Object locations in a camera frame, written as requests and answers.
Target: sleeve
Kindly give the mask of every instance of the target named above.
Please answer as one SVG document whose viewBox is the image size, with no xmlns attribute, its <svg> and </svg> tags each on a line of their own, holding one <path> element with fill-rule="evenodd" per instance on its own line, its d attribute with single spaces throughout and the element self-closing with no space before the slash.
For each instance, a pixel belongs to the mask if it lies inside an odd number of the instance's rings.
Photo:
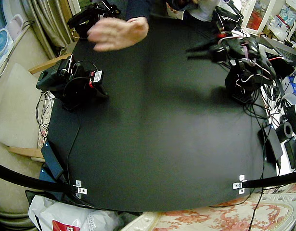
<svg viewBox="0 0 296 231">
<path fill-rule="evenodd" d="M 154 0 L 128 0 L 126 20 L 137 17 L 146 17 L 149 20 Z"/>
</svg>

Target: red wire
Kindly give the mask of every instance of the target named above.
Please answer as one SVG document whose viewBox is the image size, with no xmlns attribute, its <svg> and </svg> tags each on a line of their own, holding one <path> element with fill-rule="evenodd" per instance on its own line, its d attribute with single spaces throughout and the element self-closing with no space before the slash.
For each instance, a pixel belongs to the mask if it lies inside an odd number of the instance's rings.
<svg viewBox="0 0 296 231">
<path fill-rule="evenodd" d="M 272 58 L 272 59 L 269 59 L 269 61 L 274 60 L 274 59 L 283 59 L 283 57 Z"/>
</svg>

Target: white plastic bag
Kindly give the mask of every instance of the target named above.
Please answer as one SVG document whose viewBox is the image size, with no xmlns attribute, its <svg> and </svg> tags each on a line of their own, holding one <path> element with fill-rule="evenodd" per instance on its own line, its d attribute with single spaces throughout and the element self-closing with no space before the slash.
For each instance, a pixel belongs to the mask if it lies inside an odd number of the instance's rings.
<svg viewBox="0 0 296 231">
<path fill-rule="evenodd" d="M 42 231 L 113 231 L 123 222 L 112 211 L 101 211 L 66 205 L 35 196 L 28 215 Z"/>
</svg>

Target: black strap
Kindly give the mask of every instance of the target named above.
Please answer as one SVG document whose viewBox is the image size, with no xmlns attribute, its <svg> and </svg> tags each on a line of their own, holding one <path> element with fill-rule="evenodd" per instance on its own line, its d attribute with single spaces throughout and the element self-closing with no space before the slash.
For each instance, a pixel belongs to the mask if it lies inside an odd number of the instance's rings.
<svg viewBox="0 0 296 231">
<path fill-rule="evenodd" d="M 242 183 L 243 188 L 262 188 L 296 183 L 296 172 L 278 177 L 270 177 L 260 180 L 248 180 Z"/>
<path fill-rule="evenodd" d="M 4 166 L 0 165 L 0 178 L 8 182 L 18 184 L 24 187 L 29 187 L 32 189 L 39 189 L 44 191 L 52 192 L 62 192 L 62 193 L 71 193 L 76 192 L 77 187 L 66 184 L 51 183 L 32 177 L 25 176 L 23 174 L 14 172 Z"/>
</svg>

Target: white label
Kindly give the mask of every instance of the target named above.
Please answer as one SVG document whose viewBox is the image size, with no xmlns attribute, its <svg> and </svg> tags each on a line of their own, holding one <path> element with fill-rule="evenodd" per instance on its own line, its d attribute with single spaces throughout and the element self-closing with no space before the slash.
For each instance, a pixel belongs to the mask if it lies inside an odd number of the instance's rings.
<svg viewBox="0 0 296 231">
<path fill-rule="evenodd" d="M 94 80 L 93 80 L 94 83 L 97 83 L 97 82 L 100 82 L 101 81 L 102 72 L 103 71 L 97 71 L 97 72 L 95 72 Z"/>
</svg>

